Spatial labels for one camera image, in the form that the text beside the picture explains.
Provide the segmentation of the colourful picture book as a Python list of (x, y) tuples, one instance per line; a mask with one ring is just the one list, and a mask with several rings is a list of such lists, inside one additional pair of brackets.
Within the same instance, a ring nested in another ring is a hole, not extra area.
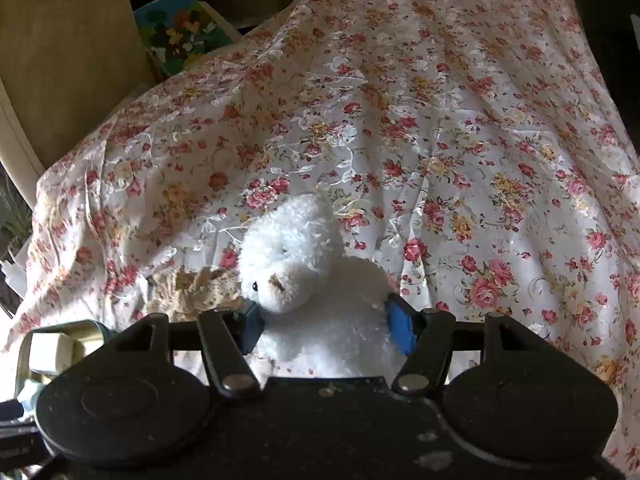
[(154, 0), (135, 10), (134, 20), (143, 47), (163, 79), (242, 39), (229, 22), (200, 0)]

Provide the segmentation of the gold metal tin box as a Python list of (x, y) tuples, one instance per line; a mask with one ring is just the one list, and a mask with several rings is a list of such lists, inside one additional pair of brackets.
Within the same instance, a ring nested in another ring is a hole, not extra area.
[(15, 396), (28, 382), (47, 385), (116, 335), (116, 330), (90, 320), (32, 330), (24, 337), (18, 350)]

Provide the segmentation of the white tissue pack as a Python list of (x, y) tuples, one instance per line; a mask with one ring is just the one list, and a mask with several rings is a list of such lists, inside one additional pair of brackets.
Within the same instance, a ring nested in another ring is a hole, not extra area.
[(79, 350), (78, 342), (64, 333), (34, 333), (28, 367), (34, 373), (59, 375), (74, 364)]

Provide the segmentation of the potted green plant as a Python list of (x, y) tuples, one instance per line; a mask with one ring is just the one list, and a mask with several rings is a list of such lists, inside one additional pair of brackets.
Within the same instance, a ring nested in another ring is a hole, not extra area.
[(12, 259), (32, 235), (32, 208), (4, 168), (1, 168), (1, 235), (6, 238), (6, 252)]

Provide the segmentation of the white teddy bear plush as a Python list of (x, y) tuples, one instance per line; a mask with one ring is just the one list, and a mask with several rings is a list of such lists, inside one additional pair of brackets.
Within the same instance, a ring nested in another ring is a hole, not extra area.
[(238, 273), (243, 298), (265, 322), (247, 358), (262, 384), (276, 377), (392, 380), (405, 363), (386, 321), (388, 277), (346, 254), (323, 196), (291, 197), (255, 220)]

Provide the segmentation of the floral pink bedspread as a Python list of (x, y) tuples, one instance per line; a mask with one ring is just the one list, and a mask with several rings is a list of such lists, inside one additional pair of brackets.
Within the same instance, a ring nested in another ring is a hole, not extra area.
[(1, 333), (122, 330), (163, 268), (232, 268), (307, 191), (416, 308), (513, 316), (607, 382), (639, 472), (639, 159), (574, 0), (295, 0), (122, 108), (37, 185)]

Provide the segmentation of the beige crochet lace doily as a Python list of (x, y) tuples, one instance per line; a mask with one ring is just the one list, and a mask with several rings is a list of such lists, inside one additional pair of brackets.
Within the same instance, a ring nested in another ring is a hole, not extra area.
[(239, 274), (206, 266), (196, 272), (165, 269), (151, 278), (144, 312), (166, 314), (171, 323), (192, 322), (208, 310), (238, 310), (243, 305)]

